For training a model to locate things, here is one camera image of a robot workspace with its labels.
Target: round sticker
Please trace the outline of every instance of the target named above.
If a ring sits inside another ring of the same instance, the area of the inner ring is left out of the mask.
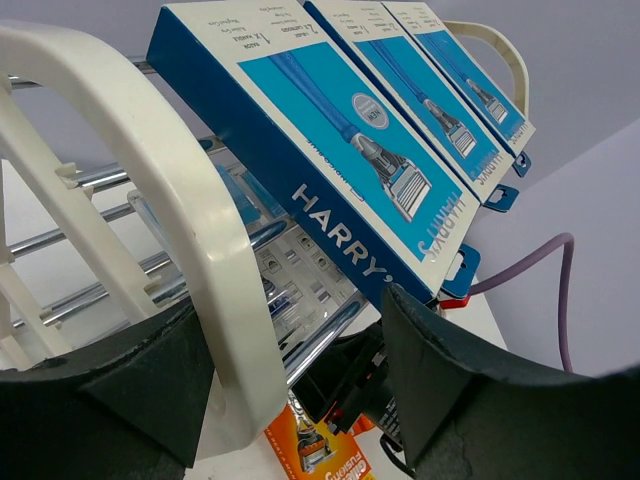
[[[356,93],[351,102],[360,118],[373,128],[384,130],[389,126],[389,115],[375,98],[364,93]]]

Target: blue hang tab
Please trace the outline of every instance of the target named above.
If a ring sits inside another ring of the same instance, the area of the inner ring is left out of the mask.
[[[492,201],[491,198],[496,194],[496,192],[499,192],[502,195],[498,200]],[[511,210],[511,207],[519,194],[520,192],[517,189],[499,183],[493,193],[489,196],[489,199],[484,202],[482,206],[495,210],[496,212],[507,213]]]
[[[480,265],[481,257],[480,252],[464,243],[460,245],[458,253],[462,255],[462,263],[458,273],[453,280],[445,280],[440,289],[451,298],[460,299],[469,295],[469,289]]]
[[[523,178],[529,169],[531,168],[531,159],[525,152],[521,152],[520,155],[513,162],[513,169],[516,171],[520,178]]]

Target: hang tab hole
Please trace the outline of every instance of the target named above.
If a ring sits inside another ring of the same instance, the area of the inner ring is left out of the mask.
[[[458,270],[465,267],[466,265],[464,264],[464,255],[462,254],[462,252],[456,253],[456,256],[453,258],[453,262],[451,262],[451,266],[449,267],[449,271],[447,272],[445,280],[447,282],[452,281],[454,278],[456,278]]]
[[[491,196],[489,197],[489,200],[487,201],[487,203],[498,203],[500,200],[502,200],[502,197],[504,197],[504,190],[502,190],[501,188],[496,188],[493,193],[491,194]]]

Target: cable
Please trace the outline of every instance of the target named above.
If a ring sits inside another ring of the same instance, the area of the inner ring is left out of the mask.
[[[570,233],[556,235],[537,250],[531,252],[519,262],[514,263],[509,268],[497,273],[493,277],[487,278],[471,286],[469,295],[478,295],[487,290],[508,282],[514,277],[527,271],[540,260],[546,258],[560,247],[564,246],[562,254],[562,267],[560,269],[560,288],[558,293],[558,346],[560,349],[560,359],[565,372],[573,372],[571,357],[569,355],[569,339],[567,327],[567,306],[569,303],[569,277],[571,276],[571,263],[573,261],[573,251],[575,240]]]
[[[382,448],[382,451],[385,453],[389,461],[393,463],[393,465],[398,470],[411,478],[416,478],[416,472],[411,470],[405,463],[403,463],[398,457],[396,457],[396,454],[393,452],[391,445],[389,444],[389,440],[387,440],[387,437],[384,435],[380,437],[380,447]]]

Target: razor image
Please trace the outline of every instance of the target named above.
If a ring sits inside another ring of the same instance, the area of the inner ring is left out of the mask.
[[[409,74],[407,74],[407,72],[400,66],[382,40],[372,40],[369,44],[378,53],[378,55],[382,57],[387,65],[389,65],[400,80],[405,83],[409,90],[411,90],[411,93],[416,96],[418,102],[424,105],[427,110],[429,110],[429,113],[431,113],[438,123],[440,123],[440,126],[442,127],[442,130],[444,130],[449,142],[451,142],[462,158],[467,158],[471,153],[471,150],[473,150],[473,147],[478,144],[469,129],[464,126],[460,120],[452,117],[442,110],[442,108],[440,108],[420,89]]]
[[[300,468],[305,473],[313,473],[317,465],[326,462],[335,452],[331,450],[329,441],[318,433],[311,420],[304,413],[300,402],[291,392],[289,392],[288,403],[296,419]]]
[[[307,97],[343,140],[374,168],[380,184],[396,210],[411,222],[431,190],[431,183],[408,158],[390,152],[366,137],[320,90],[291,52],[269,57],[274,65]]]
[[[500,101],[496,97],[491,95],[489,92],[480,88],[480,86],[476,82],[474,82],[473,80],[471,80],[471,78],[469,78],[469,75],[467,75],[462,70],[460,70],[456,66],[456,64],[453,62],[453,60],[451,60],[451,58],[448,55],[446,55],[442,51],[442,49],[436,44],[436,42],[431,40],[431,38],[429,38],[428,35],[424,34],[421,36],[421,38],[424,38],[427,42],[429,42],[429,44],[433,48],[435,48],[436,50],[438,50],[438,52],[440,52],[440,55],[442,55],[444,60],[458,74],[458,76],[462,79],[462,81],[465,82],[467,85],[469,85],[469,87],[471,87],[471,90],[473,91],[473,93],[475,93],[478,96],[478,98],[484,105],[484,108],[487,109],[489,114],[496,120],[496,122],[498,122],[498,124],[501,124],[504,121],[504,119],[507,118],[507,114],[508,114],[507,109],[504,107],[504,105],[502,105],[502,103],[500,103]]]

